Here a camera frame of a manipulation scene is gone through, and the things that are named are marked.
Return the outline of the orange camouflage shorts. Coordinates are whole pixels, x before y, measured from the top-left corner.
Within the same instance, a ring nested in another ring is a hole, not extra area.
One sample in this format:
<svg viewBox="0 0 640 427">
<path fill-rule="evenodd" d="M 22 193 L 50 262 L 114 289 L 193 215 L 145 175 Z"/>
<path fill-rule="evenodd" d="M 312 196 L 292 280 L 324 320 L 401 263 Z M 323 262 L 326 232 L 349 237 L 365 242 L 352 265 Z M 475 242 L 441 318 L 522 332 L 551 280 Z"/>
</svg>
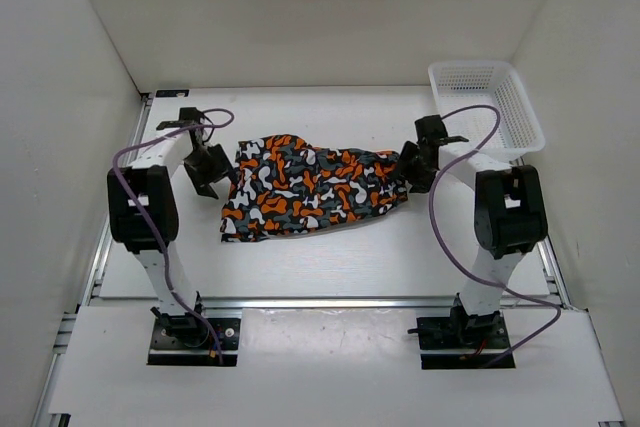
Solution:
<svg viewBox="0 0 640 427">
<path fill-rule="evenodd" d="M 260 242 L 387 214 L 408 200 L 399 154 L 316 147 L 291 134 L 238 143 L 221 240 Z"/>
</svg>

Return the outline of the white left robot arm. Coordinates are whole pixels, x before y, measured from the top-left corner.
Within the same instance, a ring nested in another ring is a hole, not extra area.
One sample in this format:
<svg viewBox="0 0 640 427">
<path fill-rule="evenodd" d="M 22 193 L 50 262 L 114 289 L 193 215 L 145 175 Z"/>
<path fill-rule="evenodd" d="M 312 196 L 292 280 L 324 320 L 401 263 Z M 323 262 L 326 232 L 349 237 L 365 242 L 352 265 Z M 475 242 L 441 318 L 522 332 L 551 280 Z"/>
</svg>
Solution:
<svg viewBox="0 0 640 427">
<path fill-rule="evenodd" d="M 152 309 L 166 332 L 188 347 L 219 347 L 219 335 L 205 317 L 199 292 L 186 277 L 175 241 L 179 214 L 172 178 L 186 171 L 198 196 L 216 199 L 213 185 L 231 179 L 221 146 L 203 139 L 209 125 L 163 122 L 157 135 L 117 151 L 107 173 L 109 225 L 145 270 L 159 305 Z"/>
</svg>

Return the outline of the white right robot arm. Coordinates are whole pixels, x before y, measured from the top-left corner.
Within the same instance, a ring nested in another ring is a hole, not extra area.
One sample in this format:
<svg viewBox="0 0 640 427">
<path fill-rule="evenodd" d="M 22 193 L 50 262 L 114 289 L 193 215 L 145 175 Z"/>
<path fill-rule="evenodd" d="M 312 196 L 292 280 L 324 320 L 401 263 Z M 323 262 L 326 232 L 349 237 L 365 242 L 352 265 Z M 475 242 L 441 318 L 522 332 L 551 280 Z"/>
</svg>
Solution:
<svg viewBox="0 0 640 427">
<path fill-rule="evenodd" d="M 500 300 L 523 258 L 548 234 L 537 170 L 514 167 L 476 149 L 457 146 L 457 137 L 418 144 L 407 141 L 395 173 L 413 193 L 427 193 L 432 231 L 450 262 L 466 277 L 446 318 L 428 320 L 417 332 L 436 345 L 463 348 L 490 342 L 501 320 Z M 474 192 L 473 228 L 478 242 L 471 268 L 446 245 L 435 212 L 436 189 L 452 174 Z"/>
</svg>

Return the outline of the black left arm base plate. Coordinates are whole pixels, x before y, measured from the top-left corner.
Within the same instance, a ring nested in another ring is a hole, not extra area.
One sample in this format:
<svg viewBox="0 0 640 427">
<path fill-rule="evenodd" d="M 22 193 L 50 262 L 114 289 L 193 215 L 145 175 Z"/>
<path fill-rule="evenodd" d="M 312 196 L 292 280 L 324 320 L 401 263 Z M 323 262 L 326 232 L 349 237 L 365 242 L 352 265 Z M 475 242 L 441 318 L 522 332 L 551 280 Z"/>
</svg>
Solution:
<svg viewBox="0 0 640 427">
<path fill-rule="evenodd" d="M 240 318 L 208 318 L 220 348 L 209 330 L 192 318 L 156 318 L 149 343 L 151 366 L 235 367 L 241 333 Z"/>
</svg>

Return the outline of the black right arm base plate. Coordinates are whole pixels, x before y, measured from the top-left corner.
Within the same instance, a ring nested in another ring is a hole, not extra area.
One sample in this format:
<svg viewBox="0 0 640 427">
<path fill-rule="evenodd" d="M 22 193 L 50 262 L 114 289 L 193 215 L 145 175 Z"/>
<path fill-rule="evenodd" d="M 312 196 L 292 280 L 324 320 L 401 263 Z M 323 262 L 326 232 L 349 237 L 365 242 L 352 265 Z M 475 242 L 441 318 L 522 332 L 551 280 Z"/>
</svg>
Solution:
<svg viewBox="0 0 640 427">
<path fill-rule="evenodd" d="M 416 326 L 407 330 L 419 343 L 422 370 L 515 369 L 506 323 L 496 323 L 458 333 L 453 321 L 445 317 L 418 317 Z"/>
</svg>

